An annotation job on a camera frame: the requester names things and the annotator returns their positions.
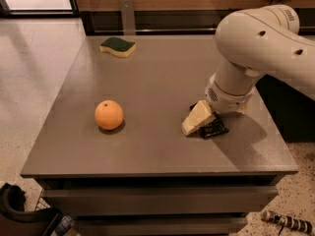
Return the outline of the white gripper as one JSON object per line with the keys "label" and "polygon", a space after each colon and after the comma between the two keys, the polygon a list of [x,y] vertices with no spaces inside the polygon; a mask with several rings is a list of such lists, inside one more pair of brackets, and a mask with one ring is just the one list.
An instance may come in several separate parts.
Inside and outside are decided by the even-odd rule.
{"label": "white gripper", "polygon": [[185,136],[189,136],[201,127],[213,122],[216,119],[214,111],[219,114],[231,112],[245,114],[248,111],[248,101],[255,90],[252,88],[244,95],[228,94],[215,83],[215,77],[212,75],[206,86],[206,100],[199,100],[183,121],[181,128]]}

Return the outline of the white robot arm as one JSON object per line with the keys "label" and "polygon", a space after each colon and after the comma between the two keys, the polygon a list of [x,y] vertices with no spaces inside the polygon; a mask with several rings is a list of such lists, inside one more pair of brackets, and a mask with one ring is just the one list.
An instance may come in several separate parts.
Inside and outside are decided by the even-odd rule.
{"label": "white robot arm", "polygon": [[257,82],[270,75],[315,99],[315,42],[298,34],[299,18],[287,5],[233,12],[215,33],[222,56],[205,98],[182,123],[184,135],[219,121],[220,114],[244,112]]}

